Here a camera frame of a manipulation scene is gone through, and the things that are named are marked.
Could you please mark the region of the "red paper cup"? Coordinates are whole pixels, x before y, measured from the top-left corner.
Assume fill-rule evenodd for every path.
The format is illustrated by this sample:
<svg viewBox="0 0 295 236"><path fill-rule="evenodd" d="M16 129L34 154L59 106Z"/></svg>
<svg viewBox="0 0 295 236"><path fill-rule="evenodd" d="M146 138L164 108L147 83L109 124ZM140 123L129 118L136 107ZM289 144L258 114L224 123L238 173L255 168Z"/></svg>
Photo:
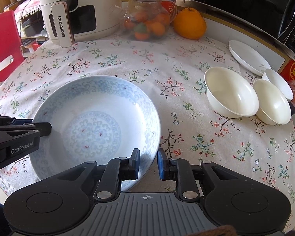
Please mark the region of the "red paper cup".
<svg viewBox="0 0 295 236"><path fill-rule="evenodd" d="M178 13L178 9L177 9L175 2L170 1L170 0L163 0L161 2L161 4L169 13L170 23L172 23L175 20L177 13Z"/></svg>

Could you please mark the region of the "blue patterned plate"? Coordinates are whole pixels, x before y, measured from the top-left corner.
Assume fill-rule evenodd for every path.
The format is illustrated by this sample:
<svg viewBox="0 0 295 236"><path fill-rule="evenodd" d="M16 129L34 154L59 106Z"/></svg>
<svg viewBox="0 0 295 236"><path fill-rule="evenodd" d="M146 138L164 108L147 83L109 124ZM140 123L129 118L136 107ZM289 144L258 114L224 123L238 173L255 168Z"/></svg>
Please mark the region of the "blue patterned plate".
<svg viewBox="0 0 295 236"><path fill-rule="evenodd" d="M33 121L52 130L30 161L40 180L87 161L99 165L140 151L138 178L152 165L160 142L160 119L150 98L115 76L90 76L54 91Z"/></svg>

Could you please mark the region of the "small white bowl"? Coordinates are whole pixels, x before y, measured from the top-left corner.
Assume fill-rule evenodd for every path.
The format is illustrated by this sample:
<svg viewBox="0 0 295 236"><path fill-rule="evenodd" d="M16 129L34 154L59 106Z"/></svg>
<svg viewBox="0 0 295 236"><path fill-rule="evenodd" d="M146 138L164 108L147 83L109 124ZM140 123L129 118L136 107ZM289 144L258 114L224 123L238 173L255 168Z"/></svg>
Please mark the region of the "small white bowl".
<svg viewBox="0 0 295 236"><path fill-rule="evenodd" d="M293 100L293 91L291 90L291 87L286 82L286 80L280 74L272 69L266 69L263 72L262 79L275 85L282 92L288 102Z"/></svg>

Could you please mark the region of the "large orange on table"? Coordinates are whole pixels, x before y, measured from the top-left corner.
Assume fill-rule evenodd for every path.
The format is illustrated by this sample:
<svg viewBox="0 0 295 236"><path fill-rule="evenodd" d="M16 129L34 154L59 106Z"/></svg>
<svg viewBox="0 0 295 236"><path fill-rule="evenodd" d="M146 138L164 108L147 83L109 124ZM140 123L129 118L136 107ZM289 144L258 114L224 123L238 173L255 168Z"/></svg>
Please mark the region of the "large orange on table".
<svg viewBox="0 0 295 236"><path fill-rule="evenodd" d="M172 24L178 35L190 40L201 38L207 30L204 18L192 7L186 7L178 12Z"/></svg>

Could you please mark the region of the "red plastic chair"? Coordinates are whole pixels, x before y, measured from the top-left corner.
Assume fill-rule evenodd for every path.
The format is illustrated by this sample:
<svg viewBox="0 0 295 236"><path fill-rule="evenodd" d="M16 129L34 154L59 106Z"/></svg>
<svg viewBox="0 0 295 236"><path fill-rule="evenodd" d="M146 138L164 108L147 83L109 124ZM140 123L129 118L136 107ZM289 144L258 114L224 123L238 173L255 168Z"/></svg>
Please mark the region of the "red plastic chair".
<svg viewBox="0 0 295 236"><path fill-rule="evenodd" d="M9 56L13 57L13 62L0 70L0 82L5 81L24 61L14 11L0 14L0 63Z"/></svg>

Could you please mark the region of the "plain white plate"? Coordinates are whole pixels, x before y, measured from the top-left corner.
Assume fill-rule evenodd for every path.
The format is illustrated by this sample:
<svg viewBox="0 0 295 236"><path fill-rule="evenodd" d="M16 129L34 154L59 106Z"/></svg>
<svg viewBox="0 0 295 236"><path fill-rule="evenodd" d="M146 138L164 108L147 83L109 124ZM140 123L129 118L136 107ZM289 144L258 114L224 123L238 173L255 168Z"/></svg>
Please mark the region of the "plain white plate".
<svg viewBox="0 0 295 236"><path fill-rule="evenodd" d="M263 76L266 69L271 69L265 58L249 45L240 41L230 40L228 46L235 60L251 73Z"/></svg>

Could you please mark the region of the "glass jar of small oranges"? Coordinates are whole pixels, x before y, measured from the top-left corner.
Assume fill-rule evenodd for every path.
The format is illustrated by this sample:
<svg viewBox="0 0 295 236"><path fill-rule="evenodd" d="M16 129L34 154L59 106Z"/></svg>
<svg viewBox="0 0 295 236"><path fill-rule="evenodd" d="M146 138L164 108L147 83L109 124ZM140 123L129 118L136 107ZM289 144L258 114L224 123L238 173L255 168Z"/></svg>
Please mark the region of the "glass jar of small oranges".
<svg viewBox="0 0 295 236"><path fill-rule="evenodd" d="M151 41L165 37L170 16L162 6L163 0L129 0L121 29L132 40Z"/></svg>

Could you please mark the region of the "white wooden shelf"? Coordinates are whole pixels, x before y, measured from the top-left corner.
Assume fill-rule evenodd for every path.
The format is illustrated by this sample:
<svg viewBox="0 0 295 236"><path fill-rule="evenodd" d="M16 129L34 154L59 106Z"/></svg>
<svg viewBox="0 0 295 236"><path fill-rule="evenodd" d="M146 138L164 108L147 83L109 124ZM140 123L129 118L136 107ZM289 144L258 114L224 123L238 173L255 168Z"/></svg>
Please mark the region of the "white wooden shelf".
<svg viewBox="0 0 295 236"><path fill-rule="evenodd" d="M165 52L170 59L208 58L216 65L226 63L239 66L239 62L232 56L228 46L230 40L236 40L256 50L276 72L281 71L288 63L287 55L268 41L225 20L205 13L200 14L207 25L207 30L201 38L190 40L178 35L174 31L172 22L165 37L143 41L148 47L147 58L152 58L153 52Z"/></svg>

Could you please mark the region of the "floral tablecloth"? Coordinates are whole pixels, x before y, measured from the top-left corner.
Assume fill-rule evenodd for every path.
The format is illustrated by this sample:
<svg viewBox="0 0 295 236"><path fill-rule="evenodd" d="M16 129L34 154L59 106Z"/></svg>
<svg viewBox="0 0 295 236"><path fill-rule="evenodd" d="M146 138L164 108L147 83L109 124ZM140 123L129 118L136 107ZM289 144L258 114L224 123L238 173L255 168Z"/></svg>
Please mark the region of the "floral tablecloth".
<svg viewBox="0 0 295 236"><path fill-rule="evenodd" d="M53 91L92 75L123 78L153 101L161 121L160 147L193 164L211 160L283 192L291 203L286 231L295 228L295 131L256 116L229 119L213 111L204 74L225 67L250 83L228 46L209 37L187 40L167 32L154 41L112 35L64 49L50 41L0 83L0 114L32 118Z"/></svg>

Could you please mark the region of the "large white bowl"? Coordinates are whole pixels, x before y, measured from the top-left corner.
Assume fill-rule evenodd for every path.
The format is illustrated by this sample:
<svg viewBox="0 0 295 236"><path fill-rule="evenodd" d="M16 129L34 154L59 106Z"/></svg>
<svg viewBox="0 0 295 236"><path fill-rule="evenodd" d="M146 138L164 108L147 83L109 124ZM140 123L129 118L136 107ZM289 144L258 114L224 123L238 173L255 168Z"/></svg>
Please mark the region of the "large white bowl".
<svg viewBox="0 0 295 236"><path fill-rule="evenodd" d="M282 92L266 80L256 80L253 83L258 100L259 109L256 116L268 125L285 125L291 119L291 110Z"/></svg>
<svg viewBox="0 0 295 236"><path fill-rule="evenodd" d="M205 72L204 80L208 101L220 115L240 118L257 113L257 94L250 83L238 73L224 67L212 67Z"/></svg>

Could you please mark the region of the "white air fryer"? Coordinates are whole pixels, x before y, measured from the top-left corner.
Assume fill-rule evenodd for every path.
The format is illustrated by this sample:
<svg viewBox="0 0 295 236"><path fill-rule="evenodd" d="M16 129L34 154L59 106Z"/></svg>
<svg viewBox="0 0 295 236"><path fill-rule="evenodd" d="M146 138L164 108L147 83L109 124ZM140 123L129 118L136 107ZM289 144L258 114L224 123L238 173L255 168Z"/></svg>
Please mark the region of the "white air fryer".
<svg viewBox="0 0 295 236"><path fill-rule="evenodd" d="M113 34L121 20L121 0L40 0L50 41L63 48Z"/></svg>

